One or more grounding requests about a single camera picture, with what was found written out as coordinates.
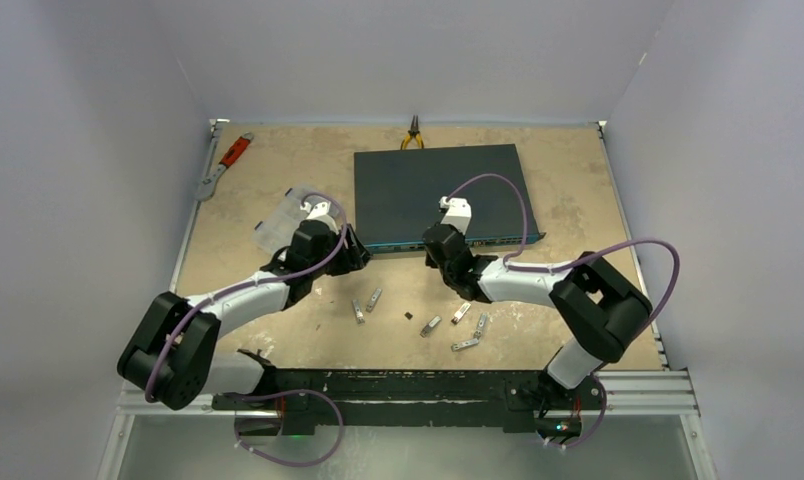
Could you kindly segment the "small white network plug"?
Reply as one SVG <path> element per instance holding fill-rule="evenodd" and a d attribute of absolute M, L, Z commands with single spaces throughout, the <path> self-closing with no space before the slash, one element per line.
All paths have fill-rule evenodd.
<path fill-rule="evenodd" d="M 355 315 L 355 320 L 358 325 L 363 325 L 365 323 L 365 316 L 363 310 L 361 308 L 360 302 L 357 299 L 352 300 L 352 307 L 353 312 Z"/>

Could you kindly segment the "dark grey network switch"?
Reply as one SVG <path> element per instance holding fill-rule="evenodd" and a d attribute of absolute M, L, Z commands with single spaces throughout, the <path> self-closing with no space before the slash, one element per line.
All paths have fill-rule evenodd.
<path fill-rule="evenodd" d="M 534 218 L 518 150 L 513 144 L 357 152 L 354 154 L 355 231 L 374 254 L 421 250 L 423 232 L 437 223 L 439 200 L 467 180 L 486 173 L 460 196 L 472 207 L 466 238 L 475 246 L 517 245 L 526 208 L 526 241 L 545 232 Z"/>

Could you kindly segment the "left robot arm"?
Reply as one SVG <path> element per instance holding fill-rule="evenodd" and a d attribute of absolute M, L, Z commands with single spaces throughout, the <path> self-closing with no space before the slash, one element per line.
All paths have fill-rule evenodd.
<path fill-rule="evenodd" d="M 250 352 L 218 358 L 218 341 L 293 307 L 312 292 L 316 279 L 359 271 L 370 259 L 351 224 L 334 229 L 304 220 L 249 278 L 207 294 L 157 295 L 121 353 L 117 373 L 140 388 L 147 402 L 172 410 L 203 393 L 235 393 L 250 408 L 265 408 L 276 395 L 276 382 L 264 374 L 268 362 Z"/>

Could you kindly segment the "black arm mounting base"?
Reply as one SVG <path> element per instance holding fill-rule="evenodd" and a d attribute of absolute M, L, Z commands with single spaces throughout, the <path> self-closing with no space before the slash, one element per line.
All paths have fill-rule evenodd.
<path fill-rule="evenodd" d="M 604 408 L 592 378 L 566 390 L 537 370 L 345 370 L 264 373 L 256 401 L 214 396 L 216 410 L 271 410 L 286 393 L 283 432 L 311 435 L 338 422 L 372 427 L 490 427 L 505 433 L 578 436 L 579 415 Z"/>

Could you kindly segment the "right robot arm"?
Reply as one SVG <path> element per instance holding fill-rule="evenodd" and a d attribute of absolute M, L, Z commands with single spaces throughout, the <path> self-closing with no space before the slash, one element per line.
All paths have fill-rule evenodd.
<path fill-rule="evenodd" d="M 547 364 L 542 399 L 562 407 L 604 364 L 618 362 L 653 310 L 649 299 L 616 268 L 591 252 L 578 265 L 504 263 L 475 255 L 460 231 L 436 224 L 423 234 L 426 265 L 439 270 L 461 298 L 481 303 L 520 302 L 555 309 L 572 337 Z"/>

